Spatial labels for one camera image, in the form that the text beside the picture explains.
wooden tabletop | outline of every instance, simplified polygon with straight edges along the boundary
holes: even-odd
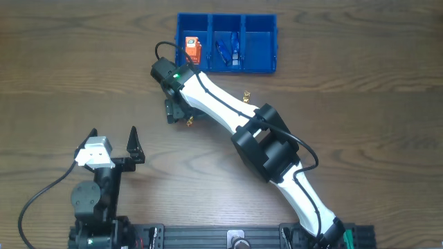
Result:
[[[0,3],[0,244],[24,248],[24,203],[61,176],[92,128],[124,155],[132,125],[146,163],[124,173],[118,213],[133,223],[275,225],[298,220],[243,165],[212,120],[167,124],[150,76],[178,12],[276,13],[273,75],[210,74],[237,98],[275,107],[320,167],[307,178],[344,222],[375,226],[379,248],[443,240],[443,5],[390,1],[62,1]],[[173,59],[171,48],[160,53]],[[304,150],[305,164],[312,159]],[[76,167],[24,217],[37,248],[65,248]]]

orange box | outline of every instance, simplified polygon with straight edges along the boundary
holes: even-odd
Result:
[[[200,64],[201,44],[198,37],[186,37],[185,51],[189,54],[194,64]]]

cable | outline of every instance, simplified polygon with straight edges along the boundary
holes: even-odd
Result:
[[[214,95],[213,93],[211,93],[206,86],[203,84],[203,82],[200,79],[199,73],[200,70],[195,66],[194,62],[192,61],[191,56],[189,56],[189,54],[182,49],[182,47],[172,43],[172,42],[168,42],[168,41],[160,41],[157,45],[155,45],[155,56],[157,57],[157,59],[160,59],[159,57],[159,53],[158,53],[158,49],[159,46],[161,44],[167,44],[170,46],[175,47],[176,49],[178,49],[180,52],[182,52],[185,57],[188,59],[190,65],[191,65],[191,70],[195,73],[195,76],[197,77],[197,80],[200,83],[200,86],[202,87],[202,89],[205,91],[205,93],[209,94],[211,97],[213,97],[214,99],[216,99],[218,102],[220,102],[221,104],[223,104],[225,107],[227,107],[228,109],[230,109],[231,111],[234,111],[235,113],[237,113],[239,116],[243,116],[247,119],[249,119],[251,122],[254,122],[257,125],[260,125],[261,127],[264,128],[270,128],[294,141],[296,141],[299,145],[303,146],[314,158],[315,163],[309,167],[303,167],[302,169],[296,170],[293,173],[293,180],[295,181],[295,183],[298,185],[298,187],[303,191],[303,193],[305,193],[306,197],[309,199],[309,201],[311,202],[312,206],[314,207],[315,213],[317,214],[317,219],[318,219],[318,232],[316,235],[317,239],[320,239],[320,234],[321,234],[321,218],[320,218],[320,212],[318,211],[317,205],[315,204],[314,200],[312,199],[312,197],[308,194],[308,192],[306,191],[306,189],[301,185],[301,183],[298,181],[297,179],[297,174],[301,173],[301,172],[307,172],[309,170],[315,169],[318,167],[318,157],[316,152],[305,142],[303,142],[301,139],[297,138],[296,136],[292,135],[291,133],[288,133],[272,124],[269,124],[268,122],[265,122],[263,120],[258,120],[257,118],[248,116],[244,113],[242,113],[241,111],[238,111],[237,109],[235,109],[234,107],[230,106],[229,104],[227,104],[226,102],[224,102],[223,100],[219,99],[216,95]]]
[[[55,180],[53,183],[51,183],[50,185],[46,186],[44,189],[40,190],[38,193],[36,193],[31,199],[29,199],[29,201],[25,204],[25,206],[23,206],[23,209],[20,212],[19,215],[19,233],[20,233],[20,237],[21,239],[23,239],[23,242],[30,248],[30,249],[35,249],[35,247],[29,242],[29,240],[26,238],[25,234],[23,233],[23,227],[22,227],[22,222],[23,222],[23,216],[25,215],[26,210],[29,208],[29,206],[35,201],[35,199],[37,199],[39,196],[41,196],[44,192],[48,191],[50,188],[54,187],[57,183],[59,183],[60,181],[62,181],[63,179],[65,179],[69,173],[72,172],[72,170],[75,167],[76,162],[73,161],[72,165],[69,167],[69,169],[63,174],[63,176],[61,176],[60,178],[58,178],[57,180]]]

blue tray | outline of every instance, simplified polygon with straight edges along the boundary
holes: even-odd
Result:
[[[218,53],[215,42],[223,39],[232,54],[230,34],[239,34],[239,65],[226,66]],[[183,48],[186,37],[198,37],[201,43],[199,68],[209,72],[273,73],[277,66],[277,17],[276,15],[240,15],[179,13],[175,42]],[[175,63],[186,62],[178,50]]]

gold object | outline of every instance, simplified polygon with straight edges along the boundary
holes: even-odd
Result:
[[[187,125],[188,127],[191,127],[191,126],[192,126],[192,121],[194,121],[194,116],[191,116],[191,117],[188,119],[188,121],[186,122],[186,125]]]
[[[249,97],[251,96],[251,93],[249,93],[248,91],[245,91],[243,94],[243,102],[249,104]]]

